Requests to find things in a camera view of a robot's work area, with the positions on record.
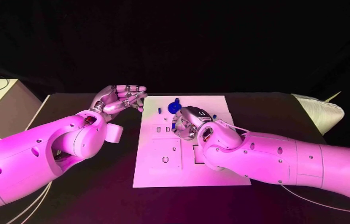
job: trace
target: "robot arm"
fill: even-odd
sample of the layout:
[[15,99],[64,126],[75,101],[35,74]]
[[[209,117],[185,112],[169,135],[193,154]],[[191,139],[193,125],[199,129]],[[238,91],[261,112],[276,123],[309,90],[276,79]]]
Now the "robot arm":
[[175,122],[179,118],[186,129],[175,128],[173,132],[186,140],[196,137],[214,170],[228,168],[263,182],[312,186],[350,197],[350,148],[244,130],[222,120],[214,122],[205,110],[195,107],[183,107]]
[[0,140],[0,206],[35,192],[91,158],[104,141],[120,142],[123,127],[109,122],[129,107],[143,111],[145,90],[109,86],[90,110]]

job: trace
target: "blue object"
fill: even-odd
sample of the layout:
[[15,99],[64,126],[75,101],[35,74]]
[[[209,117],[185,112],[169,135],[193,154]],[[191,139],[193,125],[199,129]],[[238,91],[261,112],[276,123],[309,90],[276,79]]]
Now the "blue object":
[[176,114],[181,108],[182,108],[181,100],[179,98],[176,98],[175,102],[170,103],[168,110],[170,111],[172,114]]

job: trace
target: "white pillow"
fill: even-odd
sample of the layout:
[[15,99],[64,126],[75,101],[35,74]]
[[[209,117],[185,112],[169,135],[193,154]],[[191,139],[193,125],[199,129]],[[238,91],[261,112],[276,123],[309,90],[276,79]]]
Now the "white pillow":
[[325,135],[345,117],[343,109],[333,103],[316,98],[291,94],[303,105],[314,124]]

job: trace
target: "dark table surface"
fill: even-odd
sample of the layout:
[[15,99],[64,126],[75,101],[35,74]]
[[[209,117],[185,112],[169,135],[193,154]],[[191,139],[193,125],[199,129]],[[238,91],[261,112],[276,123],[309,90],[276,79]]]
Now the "dark table surface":
[[[326,143],[294,96],[217,95],[225,95],[238,127]],[[31,128],[88,109],[93,98],[94,94],[51,95]],[[106,143],[94,158],[52,182],[26,223],[350,223],[350,213],[319,206],[280,185],[255,180],[251,186],[133,188],[142,113],[127,109],[111,123],[124,127],[121,142]],[[323,204],[350,209],[350,198],[340,194],[312,187],[289,188]],[[22,212],[41,192],[0,207],[0,223]]]

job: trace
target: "wire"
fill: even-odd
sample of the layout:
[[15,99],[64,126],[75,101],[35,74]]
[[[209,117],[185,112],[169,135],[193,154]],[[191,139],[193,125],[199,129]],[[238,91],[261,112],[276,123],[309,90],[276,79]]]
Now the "wire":
[[307,200],[309,202],[312,202],[312,203],[314,203],[314,204],[317,204],[317,205],[322,205],[322,206],[325,206],[325,207],[329,207],[329,208],[332,208],[332,209],[335,209],[335,210],[342,210],[342,211],[346,211],[346,212],[350,212],[350,210],[346,210],[346,209],[340,209],[340,208],[336,208],[336,207],[333,207],[333,206],[329,206],[329,205],[325,205],[325,204],[322,204],[322,203],[319,203],[319,202],[314,202],[313,200],[309,200],[307,198],[304,198],[304,197],[302,197],[300,195],[297,195],[284,185],[281,185],[286,189],[287,189],[287,191],[290,192],[290,193],[293,193],[296,196],[299,196],[302,199],[304,199],[304,200]]
[[35,209],[34,209],[34,211],[32,211],[32,213],[31,213],[31,215],[28,216],[28,218],[22,221],[22,223],[21,224],[24,224],[26,221],[28,221],[28,219],[29,219],[29,217],[34,215],[34,213],[35,213],[35,211],[36,211],[36,209],[39,208],[39,206],[41,206],[41,204],[42,204],[42,201],[44,201],[44,199],[45,199],[45,196],[47,196],[47,194],[49,193],[49,188],[48,188],[48,190],[47,190],[47,193],[45,193],[45,195],[44,195],[44,197],[42,197],[42,200],[41,200],[41,202],[39,202],[39,204],[38,204],[38,206],[35,207]]
[[42,191],[42,194],[39,195],[39,197],[36,198],[36,200],[34,201],[34,203],[29,205],[29,207],[21,212],[21,214],[6,223],[6,224],[11,224],[11,223],[13,223],[16,220],[18,220],[18,218],[25,214],[25,212],[29,210],[29,208],[34,206],[34,204],[38,202],[38,200],[41,199],[41,197],[42,197],[42,195],[45,194],[45,191],[47,190],[49,190],[49,187],[51,187],[51,183],[52,182],[49,182],[49,184],[47,185],[47,188],[45,188],[45,190]]
[[9,86],[9,84],[11,84],[11,80],[9,80],[8,78],[5,78],[3,76],[0,76],[0,77],[2,77],[2,78],[6,80],[6,82],[8,82],[6,86],[0,88],[0,90],[2,90],[2,89],[5,89],[5,88]]

